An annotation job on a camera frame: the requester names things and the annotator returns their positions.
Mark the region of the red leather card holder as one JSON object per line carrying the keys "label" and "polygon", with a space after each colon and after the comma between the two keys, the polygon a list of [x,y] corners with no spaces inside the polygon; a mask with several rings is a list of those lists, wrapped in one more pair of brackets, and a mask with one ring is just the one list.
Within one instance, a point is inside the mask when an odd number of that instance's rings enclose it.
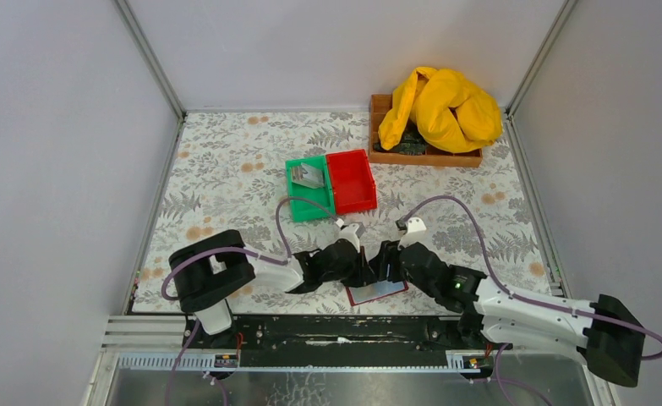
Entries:
{"label": "red leather card holder", "polygon": [[351,306],[367,304],[394,294],[408,291],[406,282],[381,281],[361,288],[345,287]]}

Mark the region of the green plastic bin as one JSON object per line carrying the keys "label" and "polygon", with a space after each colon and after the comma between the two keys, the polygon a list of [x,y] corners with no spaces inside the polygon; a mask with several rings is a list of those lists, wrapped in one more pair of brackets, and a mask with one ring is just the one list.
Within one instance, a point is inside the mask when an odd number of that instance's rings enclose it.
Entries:
{"label": "green plastic bin", "polygon": [[[302,164],[312,167],[320,173],[320,177],[324,181],[321,187],[313,189],[292,181],[292,169],[294,167],[300,167]],[[328,218],[329,214],[336,215],[335,201],[325,156],[311,156],[289,160],[285,162],[285,167],[287,172],[287,194],[291,197],[313,201],[322,206],[322,208],[319,208],[301,200],[291,200],[291,216],[295,222]]]}

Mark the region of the red plastic bin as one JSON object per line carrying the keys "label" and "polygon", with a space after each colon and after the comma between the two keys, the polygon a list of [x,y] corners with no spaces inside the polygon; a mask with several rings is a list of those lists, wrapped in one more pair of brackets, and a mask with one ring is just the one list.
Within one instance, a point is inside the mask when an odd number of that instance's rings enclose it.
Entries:
{"label": "red plastic bin", "polygon": [[365,150],[326,155],[336,214],[371,211],[377,208],[375,180]]}

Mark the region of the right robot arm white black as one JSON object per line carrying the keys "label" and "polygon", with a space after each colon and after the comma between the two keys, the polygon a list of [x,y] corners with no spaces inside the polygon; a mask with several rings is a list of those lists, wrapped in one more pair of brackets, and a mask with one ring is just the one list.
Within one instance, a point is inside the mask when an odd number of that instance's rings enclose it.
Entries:
{"label": "right robot arm white black", "polygon": [[618,386],[638,384],[646,335],[613,296],[563,299],[501,286],[481,271],[445,263],[421,243],[401,248],[385,241],[369,269],[379,281],[411,283],[458,313],[458,330],[468,343],[485,340],[551,352]]}

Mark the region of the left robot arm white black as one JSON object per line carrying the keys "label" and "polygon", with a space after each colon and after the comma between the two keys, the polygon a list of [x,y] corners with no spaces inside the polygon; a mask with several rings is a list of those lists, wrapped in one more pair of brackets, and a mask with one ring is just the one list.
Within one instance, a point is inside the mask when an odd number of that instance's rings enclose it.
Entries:
{"label": "left robot arm white black", "polygon": [[162,282],[161,296],[179,302],[181,311],[195,317],[210,336],[233,326],[227,297],[246,286],[306,294],[328,282],[361,288],[378,281],[353,226],[342,227],[323,249],[288,257],[248,247],[238,230],[227,230],[177,250],[168,263],[171,273]]}

